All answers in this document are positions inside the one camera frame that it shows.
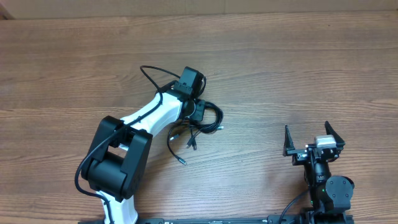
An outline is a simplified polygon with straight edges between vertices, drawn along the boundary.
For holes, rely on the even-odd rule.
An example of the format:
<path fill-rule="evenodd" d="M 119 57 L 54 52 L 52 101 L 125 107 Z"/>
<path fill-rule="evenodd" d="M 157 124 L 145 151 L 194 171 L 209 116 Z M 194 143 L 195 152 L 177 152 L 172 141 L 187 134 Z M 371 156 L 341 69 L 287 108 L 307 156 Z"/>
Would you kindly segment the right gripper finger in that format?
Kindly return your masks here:
<path fill-rule="evenodd" d="M 284 136 L 284 148 L 283 148 L 283 155 L 290 156 L 292 151 L 295 150 L 294 142 L 290 135 L 289 127 L 285 125 L 285 136 Z"/>
<path fill-rule="evenodd" d="M 328 121 L 325 121 L 325 130 L 327 135 L 332 135 L 334 137 L 336 141 L 336 148 L 343 149 L 345 146 L 345 141 L 337 134 Z"/>

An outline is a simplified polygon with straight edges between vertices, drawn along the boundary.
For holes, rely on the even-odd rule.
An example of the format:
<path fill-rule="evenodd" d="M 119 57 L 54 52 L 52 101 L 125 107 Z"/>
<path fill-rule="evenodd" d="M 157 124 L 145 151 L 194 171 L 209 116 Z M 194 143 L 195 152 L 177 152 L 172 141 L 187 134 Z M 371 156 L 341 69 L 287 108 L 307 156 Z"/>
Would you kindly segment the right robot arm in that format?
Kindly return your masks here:
<path fill-rule="evenodd" d="M 295 197 L 283 210 L 279 223 L 353 223 L 353 217 L 346 211 L 351 208 L 354 182 L 341 175 L 332 175 L 329 163 L 337 160 L 345 141 L 325 121 L 326 134 L 316 136 L 314 143 L 303 149 L 296 149 L 285 126 L 283 156 L 292 158 L 294 166 L 304 167 L 304 179 L 308 189 Z M 298 215 L 287 218 L 289 208 L 304 195 L 310 197 L 310 208 L 301 209 Z"/>

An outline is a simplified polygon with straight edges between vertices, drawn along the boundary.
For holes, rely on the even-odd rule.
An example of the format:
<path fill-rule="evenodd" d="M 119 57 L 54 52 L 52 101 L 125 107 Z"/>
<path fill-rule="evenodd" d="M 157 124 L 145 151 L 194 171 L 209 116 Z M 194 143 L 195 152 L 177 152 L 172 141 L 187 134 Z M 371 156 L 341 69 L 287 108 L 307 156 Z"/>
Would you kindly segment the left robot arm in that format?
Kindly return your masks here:
<path fill-rule="evenodd" d="M 185 67 L 176 80 L 155 86 L 153 99 L 123 118 L 104 117 L 87 155 L 76 169 L 77 191 L 100 199 L 104 217 L 98 223 L 137 223 L 134 194 L 142 180 L 153 138 L 171 123 L 202 119 L 204 103 L 198 98 L 205 76 Z"/>

